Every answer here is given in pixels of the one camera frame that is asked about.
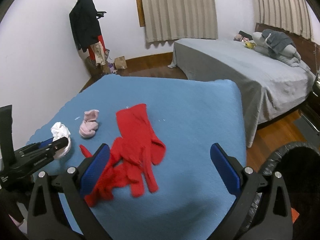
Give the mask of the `grey folded blankets pile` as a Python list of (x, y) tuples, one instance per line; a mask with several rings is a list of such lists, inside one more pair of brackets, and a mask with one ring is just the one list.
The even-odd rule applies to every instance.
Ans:
[(291, 67), (298, 67), (302, 58), (293, 40), (284, 32), (265, 29), (252, 35), (254, 50)]

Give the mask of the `black hanging jacket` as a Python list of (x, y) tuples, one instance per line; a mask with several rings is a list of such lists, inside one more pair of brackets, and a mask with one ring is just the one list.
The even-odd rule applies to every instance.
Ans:
[(97, 11), (93, 0), (77, 0), (69, 13), (72, 35), (77, 50), (86, 52), (88, 47), (98, 42), (101, 34), (99, 19), (106, 11)]

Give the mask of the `beige curtain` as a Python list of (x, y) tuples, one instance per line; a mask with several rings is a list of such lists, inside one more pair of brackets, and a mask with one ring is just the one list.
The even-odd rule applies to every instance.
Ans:
[(215, 0), (142, 0), (146, 42), (217, 39)]
[(306, 0), (253, 0), (255, 21), (313, 39)]

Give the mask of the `wicker laundry basket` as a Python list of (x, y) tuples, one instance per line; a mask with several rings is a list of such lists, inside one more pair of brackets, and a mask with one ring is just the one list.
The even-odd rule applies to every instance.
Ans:
[(100, 77), (102, 75), (110, 74), (110, 68), (108, 66), (108, 56), (110, 50), (107, 49), (104, 52), (105, 64), (97, 64), (95, 60), (91, 59), (89, 56), (86, 58), (86, 67), (89, 71), (91, 77)]

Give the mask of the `brown paper bag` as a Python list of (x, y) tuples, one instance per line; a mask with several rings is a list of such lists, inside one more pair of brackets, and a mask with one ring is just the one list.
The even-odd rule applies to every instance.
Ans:
[(124, 56), (117, 57), (114, 59), (114, 66), (116, 70), (125, 70), (127, 69), (127, 63)]

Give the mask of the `wooden headboard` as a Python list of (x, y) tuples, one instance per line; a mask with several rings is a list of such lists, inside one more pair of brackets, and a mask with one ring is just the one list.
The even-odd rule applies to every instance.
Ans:
[(295, 43), (302, 60), (310, 67), (313, 74), (317, 74), (317, 70), (319, 70), (319, 44), (303, 38), (301, 35), (290, 33), (289, 31), (281, 28), (272, 27), (262, 23), (255, 24), (255, 31), (262, 32), (265, 29), (281, 31), (289, 36)]

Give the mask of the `right beige curtain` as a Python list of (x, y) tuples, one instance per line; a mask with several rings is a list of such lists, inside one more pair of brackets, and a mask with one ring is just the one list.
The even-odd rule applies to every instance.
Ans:
[(255, 21), (313, 39), (306, 0), (253, 0)]

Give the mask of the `black lined trash bin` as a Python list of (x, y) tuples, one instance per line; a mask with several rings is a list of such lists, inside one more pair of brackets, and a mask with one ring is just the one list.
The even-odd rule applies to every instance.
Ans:
[(292, 239), (319, 239), (319, 150), (306, 142), (292, 142), (271, 153), (258, 173), (280, 172), (291, 208), (299, 217)]

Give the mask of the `pink plush toy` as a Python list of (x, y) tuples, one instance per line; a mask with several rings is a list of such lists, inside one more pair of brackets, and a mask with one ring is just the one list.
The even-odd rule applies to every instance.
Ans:
[(249, 38), (242, 36), (241, 34), (237, 34), (234, 37), (234, 41), (239, 41), (239, 42), (248, 42)]

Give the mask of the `pink baby socks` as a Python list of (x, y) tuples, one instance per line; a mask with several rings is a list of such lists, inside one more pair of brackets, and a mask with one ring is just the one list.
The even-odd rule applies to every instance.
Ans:
[(84, 119), (79, 127), (79, 134), (85, 139), (92, 138), (96, 130), (99, 128), (97, 118), (99, 116), (99, 111), (92, 109), (84, 112)]

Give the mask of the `bed with grey sheet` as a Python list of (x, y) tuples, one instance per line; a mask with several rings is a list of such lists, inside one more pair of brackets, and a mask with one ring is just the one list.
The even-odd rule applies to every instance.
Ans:
[(180, 68), (189, 80), (228, 79), (236, 83), (241, 92), (247, 147), (252, 146), (259, 124), (305, 101), (316, 78), (304, 62), (291, 67), (231, 40), (177, 40), (170, 67)]

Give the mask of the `orange mesh sponge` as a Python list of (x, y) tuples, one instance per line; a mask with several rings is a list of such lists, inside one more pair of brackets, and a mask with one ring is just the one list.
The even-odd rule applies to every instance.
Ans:
[(299, 213), (294, 208), (292, 208), (291, 209), (291, 215), (292, 215), (292, 222), (295, 223), (295, 221), (299, 217)]

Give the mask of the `red hanging garment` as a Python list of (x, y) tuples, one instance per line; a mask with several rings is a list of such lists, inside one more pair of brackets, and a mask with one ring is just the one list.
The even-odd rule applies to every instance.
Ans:
[(89, 57), (98, 64), (103, 64), (105, 62), (105, 52), (106, 48), (104, 45), (103, 36), (98, 36), (98, 42), (92, 44), (88, 47)]

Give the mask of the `yellow plush toy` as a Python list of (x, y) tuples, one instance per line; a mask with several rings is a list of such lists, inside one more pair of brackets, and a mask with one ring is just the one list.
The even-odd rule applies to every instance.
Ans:
[(256, 44), (254, 42), (246, 41), (245, 42), (245, 47), (248, 49), (254, 49)]

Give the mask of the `red glove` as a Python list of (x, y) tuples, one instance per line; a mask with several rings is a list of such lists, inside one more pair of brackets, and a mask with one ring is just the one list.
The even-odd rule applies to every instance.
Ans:
[(135, 145), (142, 162), (143, 183), (148, 190), (155, 193), (158, 185), (152, 171), (154, 165), (159, 165), (166, 152), (165, 144), (157, 137), (149, 121), (146, 104), (141, 103), (116, 113), (117, 124), (121, 137)]
[(135, 145), (122, 137), (117, 137), (110, 150), (110, 158), (91, 193), (85, 195), (89, 207), (102, 200), (112, 200), (114, 188), (129, 186), (133, 197), (144, 194), (142, 162)]

